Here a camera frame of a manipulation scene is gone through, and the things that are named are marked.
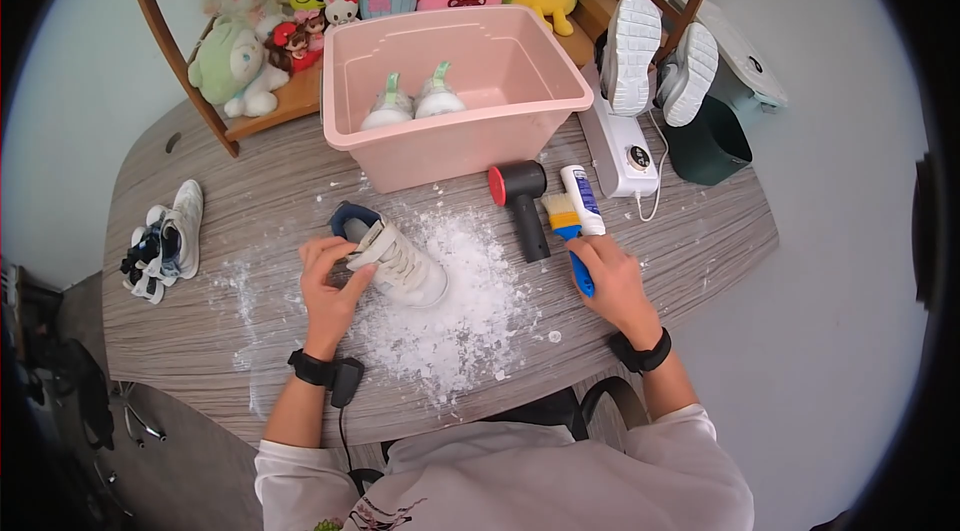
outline pink plastic bin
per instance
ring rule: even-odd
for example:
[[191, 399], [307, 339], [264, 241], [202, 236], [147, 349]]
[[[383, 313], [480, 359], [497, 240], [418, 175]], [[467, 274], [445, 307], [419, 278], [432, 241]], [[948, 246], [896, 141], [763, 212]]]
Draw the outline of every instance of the pink plastic bin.
[[[525, 6], [410, 12], [335, 28], [323, 47], [323, 135], [380, 193], [536, 157], [594, 93]], [[467, 110], [360, 130], [387, 75], [415, 96], [441, 61]]]

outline shelf post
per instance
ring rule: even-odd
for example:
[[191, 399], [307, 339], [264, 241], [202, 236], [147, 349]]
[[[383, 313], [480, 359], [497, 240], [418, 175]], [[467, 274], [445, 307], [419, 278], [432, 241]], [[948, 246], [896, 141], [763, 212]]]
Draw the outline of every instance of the shelf post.
[[210, 105], [210, 102], [204, 99], [200, 91], [190, 84], [187, 78], [186, 60], [184, 60], [184, 55], [181, 54], [180, 48], [177, 47], [177, 43], [174, 41], [173, 34], [170, 33], [170, 28], [167, 27], [167, 23], [163, 19], [163, 14], [160, 6], [157, 4], [157, 0], [136, 1], [140, 4], [143, 18], [147, 20], [147, 25], [150, 27], [150, 32], [153, 33], [156, 44], [160, 47], [160, 52], [162, 52], [164, 58], [167, 59], [167, 64], [170, 66], [170, 69], [173, 69], [176, 80], [183, 86], [187, 97], [190, 98], [194, 107], [199, 111], [199, 115], [206, 122], [210, 130], [213, 131], [213, 135], [216, 136], [217, 140], [226, 148], [226, 152], [232, 157], [237, 158], [240, 154], [240, 146], [236, 141], [229, 141], [227, 139], [227, 125], [223, 119], [220, 118], [220, 114], [217, 113], [216, 108]]

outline baking soda pile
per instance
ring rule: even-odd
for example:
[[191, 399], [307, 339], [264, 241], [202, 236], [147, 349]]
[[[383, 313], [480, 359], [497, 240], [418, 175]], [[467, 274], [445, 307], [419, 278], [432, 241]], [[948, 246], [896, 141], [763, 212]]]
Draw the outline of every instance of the baking soda pile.
[[418, 310], [367, 291], [350, 331], [367, 347], [367, 368], [397, 379], [420, 380], [433, 405], [483, 379], [502, 377], [521, 355], [511, 338], [532, 331], [540, 314], [515, 287], [517, 273], [504, 258], [493, 226], [472, 208], [464, 213], [432, 210], [401, 231], [449, 276], [442, 301]]

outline hand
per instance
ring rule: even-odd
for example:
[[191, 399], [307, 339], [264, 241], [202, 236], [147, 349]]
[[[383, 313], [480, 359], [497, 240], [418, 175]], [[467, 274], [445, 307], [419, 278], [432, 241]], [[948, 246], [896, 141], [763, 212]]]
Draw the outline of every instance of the hand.
[[376, 264], [367, 264], [353, 273], [342, 289], [328, 284], [330, 269], [336, 261], [356, 250], [357, 245], [343, 237], [315, 237], [300, 246], [303, 274], [300, 292], [306, 306], [306, 344], [303, 352], [318, 360], [330, 361], [337, 344], [354, 321], [360, 294], [377, 272]]
[[609, 235], [577, 237], [566, 247], [580, 257], [593, 278], [593, 297], [580, 294], [586, 307], [623, 332], [635, 350], [652, 350], [662, 335], [660, 316], [643, 293], [637, 259]]

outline white bottle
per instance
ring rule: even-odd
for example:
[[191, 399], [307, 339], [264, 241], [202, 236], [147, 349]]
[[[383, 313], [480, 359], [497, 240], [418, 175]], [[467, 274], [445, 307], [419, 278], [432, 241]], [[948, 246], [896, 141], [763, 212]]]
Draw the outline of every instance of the white bottle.
[[607, 232], [600, 216], [600, 208], [594, 197], [594, 189], [587, 179], [587, 171], [579, 164], [571, 164], [559, 169], [559, 177], [563, 179], [563, 187], [570, 195], [573, 210], [580, 217], [580, 233], [584, 236], [603, 236]]

